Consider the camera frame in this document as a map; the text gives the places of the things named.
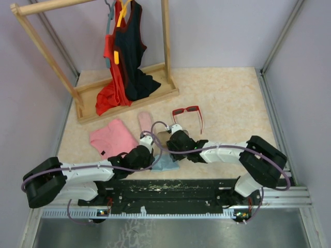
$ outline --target pink sweater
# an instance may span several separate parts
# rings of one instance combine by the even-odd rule
[[[120,119],[114,119],[106,127],[91,132],[89,141],[103,159],[116,156],[121,152],[129,153],[138,145]]]

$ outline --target lavender wall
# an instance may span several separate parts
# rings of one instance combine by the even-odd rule
[[[169,0],[172,67],[261,68],[296,0]],[[143,65],[164,61],[161,0],[143,6]],[[47,12],[78,70],[106,68],[103,0]]]
[[[0,1],[0,247],[17,247],[21,240],[29,212],[20,190],[22,177],[54,155],[70,101],[64,86],[11,13],[12,2]],[[28,4],[25,0],[16,2]],[[56,53],[38,19],[31,21]],[[70,71],[64,72],[74,82]]]
[[[306,1],[267,73],[296,176],[331,229],[331,1]],[[331,236],[327,235],[329,245]]]

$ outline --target sunglasses lens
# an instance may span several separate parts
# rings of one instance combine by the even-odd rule
[[[192,111],[197,111],[198,108],[197,108],[197,107],[188,107],[186,110],[187,110],[188,112],[192,112]]]
[[[178,114],[181,114],[182,112],[184,112],[184,110],[174,110],[172,113],[174,115],[178,115]]]

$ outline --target red garment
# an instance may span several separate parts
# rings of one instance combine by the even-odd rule
[[[122,6],[120,1],[116,1],[115,3],[115,26],[119,18],[119,13],[122,10]],[[125,20],[122,18],[121,27],[125,26]],[[121,71],[118,65],[115,64],[114,61],[114,40],[115,40],[115,32],[112,35],[106,35],[106,42],[104,46],[104,58],[109,58],[110,60],[110,72],[112,74],[113,80],[103,88],[98,96],[97,96],[97,104],[95,108],[97,110],[98,115],[102,115],[108,109],[116,106],[130,106],[132,101],[129,101],[126,98],[123,79],[121,75]]]

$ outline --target clothing rack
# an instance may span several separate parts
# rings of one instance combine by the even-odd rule
[[[65,76],[62,69],[54,59],[50,50],[47,48],[46,44],[38,35],[30,21],[27,19],[27,16],[31,14],[37,14],[49,10],[60,9],[92,1],[95,0],[49,0],[46,2],[35,3],[26,6],[19,6],[18,4],[12,4],[10,6],[12,13],[16,16],[17,20],[20,22],[26,33],[37,46],[40,53],[45,57],[58,78],[72,95],[76,103],[76,113],[79,123],[92,122],[94,120],[117,115],[137,107],[150,105],[170,97],[178,96],[179,89],[171,76],[169,2],[168,0],[161,0],[164,63],[155,64],[141,69],[144,73],[152,75],[157,82],[161,83],[160,88],[153,92],[149,97],[134,101],[131,106],[117,106],[109,109],[101,116],[97,115],[95,109],[97,95],[101,89],[110,83],[112,80],[111,76],[102,81],[91,82],[87,85],[73,87],[71,82]]]

